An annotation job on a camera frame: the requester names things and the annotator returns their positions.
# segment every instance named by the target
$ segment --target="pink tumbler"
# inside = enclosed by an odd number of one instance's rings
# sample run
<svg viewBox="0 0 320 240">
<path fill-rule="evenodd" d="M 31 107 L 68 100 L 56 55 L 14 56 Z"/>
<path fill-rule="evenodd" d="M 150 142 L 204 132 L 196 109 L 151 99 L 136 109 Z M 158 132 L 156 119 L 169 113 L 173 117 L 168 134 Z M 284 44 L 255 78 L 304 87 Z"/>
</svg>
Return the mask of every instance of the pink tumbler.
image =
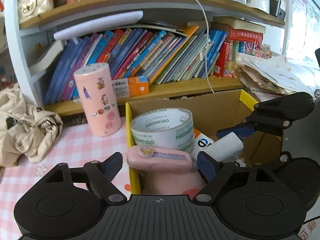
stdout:
<svg viewBox="0 0 320 240">
<path fill-rule="evenodd" d="M 74 77 L 91 132 L 96 136 L 114 134 L 121 126 L 109 65 L 95 63 L 78 69 Z"/>
</svg>

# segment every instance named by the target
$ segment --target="orange box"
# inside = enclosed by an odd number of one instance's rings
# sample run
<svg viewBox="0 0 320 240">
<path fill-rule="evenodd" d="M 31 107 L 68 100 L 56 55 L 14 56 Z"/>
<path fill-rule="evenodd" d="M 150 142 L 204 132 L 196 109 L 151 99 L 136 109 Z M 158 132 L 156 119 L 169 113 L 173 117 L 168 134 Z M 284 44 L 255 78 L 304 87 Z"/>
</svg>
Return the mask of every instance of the orange box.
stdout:
<svg viewBox="0 0 320 240">
<path fill-rule="evenodd" d="M 116 98 L 126 98 L 149 94 L 148 79 L 144 76 L 122 78 L 112 81 Z"/>
</svg>

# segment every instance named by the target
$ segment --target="beige cloth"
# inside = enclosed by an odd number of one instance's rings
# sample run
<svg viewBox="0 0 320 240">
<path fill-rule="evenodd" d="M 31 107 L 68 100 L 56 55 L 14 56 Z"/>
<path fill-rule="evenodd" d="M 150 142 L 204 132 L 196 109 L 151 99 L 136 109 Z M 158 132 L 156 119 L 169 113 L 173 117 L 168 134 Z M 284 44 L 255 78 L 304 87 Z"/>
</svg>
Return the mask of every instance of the beige cloth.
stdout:
<svg viewBox="0 0 320 240">
<path fill-rule="evenodd" d="M 16 166 L 21 154 L 42 161 L 62 125 L 58 114 L 26 104 L 18 84 L 0 91 L 0 167 Z"/>
</svg>

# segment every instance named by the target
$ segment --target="wooden shelf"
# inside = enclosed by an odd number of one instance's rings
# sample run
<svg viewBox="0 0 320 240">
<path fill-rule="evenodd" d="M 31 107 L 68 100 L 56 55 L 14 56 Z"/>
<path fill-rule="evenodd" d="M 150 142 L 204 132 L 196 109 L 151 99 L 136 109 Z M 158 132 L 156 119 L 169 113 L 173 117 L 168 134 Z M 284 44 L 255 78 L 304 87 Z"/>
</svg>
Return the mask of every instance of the wooden shelf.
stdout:
<svg viewBox="0 0 320 240">
<path fill-rule="evenodd" d="M 214 91 L 233 90 L 243 88 L 243 84 L 236 78 L 217 78 L 209 77 L 210 84 Z M 120 98 L 118 105 L 124 105 L 127 101 L 149 100 L 155 98 L 170 98 L 199 93 L 210 92 L 207 80 L 204 78 L 193 78 L 189 81 L 180 81 L 169 84 L 151 85 L 150 93 L 145 96 Z M 81 104 L 75 104 L 73 101 L 60 102 L 45 107 L 47 111 L 56 112 L 60 116 L 83 113 Z"/>
<path fill-rule="evenodd" d="M 199 0 L 206 12 L 223 16 L 245 17 L 249 20 L 278 27 L 284 26 L 284 21 L 231 0 Z M 146 8 L 178 8 L 200 10 L 195 0 L 81 0 L 52 9 L 20 24 L 20 29 L 40 27 L 40 31 L 65 25 L 79 23 L 93 16 L 113 14 L 121 11 L 139 10 Z"/>
</svg>

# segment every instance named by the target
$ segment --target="white cable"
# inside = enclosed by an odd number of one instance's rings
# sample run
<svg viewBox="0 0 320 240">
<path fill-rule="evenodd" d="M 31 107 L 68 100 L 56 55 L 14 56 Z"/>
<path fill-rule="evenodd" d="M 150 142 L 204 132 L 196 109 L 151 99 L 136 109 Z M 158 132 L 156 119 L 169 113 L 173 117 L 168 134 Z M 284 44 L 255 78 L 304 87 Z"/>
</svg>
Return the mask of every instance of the white cable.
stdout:
<svg viewBox="0 0 320 240">
<path fill-rule="evenodd" d="M 207 79 L 207 83 L 212 91 L 212 93 L 214 93 L 213 89 L 212 89 L 212 86 L 210 84 L 210 81 L 209 81 L 209 77 L 208 77 L 208 69 L 207 69 L 207 54 L 208 54 L 208 47 L 209 47 L 209 23 L 208 23 L 208 19 L 207 19 L 207 15 L 205 14 L 205 11 L 201 5 L 201 3 L 196 0 L 197 4 L 199 4 L 199 6 L 201 7 L 201 10 L 203 12 L 203 15 L 204 15 L 204 20 L 205 20 L 205 24 L 207 25 L 207 45 L 205 46 L 205 57 L 204 57 L 204 66 L 205 66 L 205 74 L 206 74 L 206 79 Z"/>
</svg>

